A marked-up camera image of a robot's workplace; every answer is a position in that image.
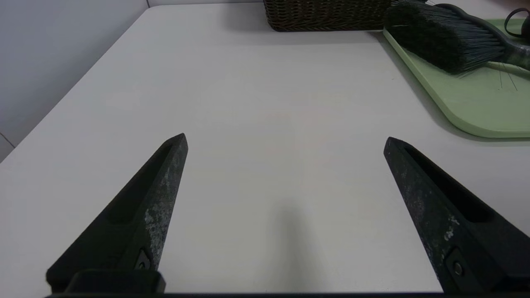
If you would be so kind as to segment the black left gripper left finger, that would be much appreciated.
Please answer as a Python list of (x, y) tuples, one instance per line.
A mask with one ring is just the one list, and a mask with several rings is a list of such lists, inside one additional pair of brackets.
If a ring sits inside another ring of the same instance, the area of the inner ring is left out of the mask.
[(169, 138), (46, 272), (52, 294), (158, 294), (158, 272), (188, 154)]

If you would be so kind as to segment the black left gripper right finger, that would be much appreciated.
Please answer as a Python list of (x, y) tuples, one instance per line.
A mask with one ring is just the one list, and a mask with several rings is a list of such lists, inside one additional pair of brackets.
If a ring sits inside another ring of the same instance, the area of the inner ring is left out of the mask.
[(426, 155), (389, 137), (384, 157), (445, 294), (528, 294), (530, 239)]

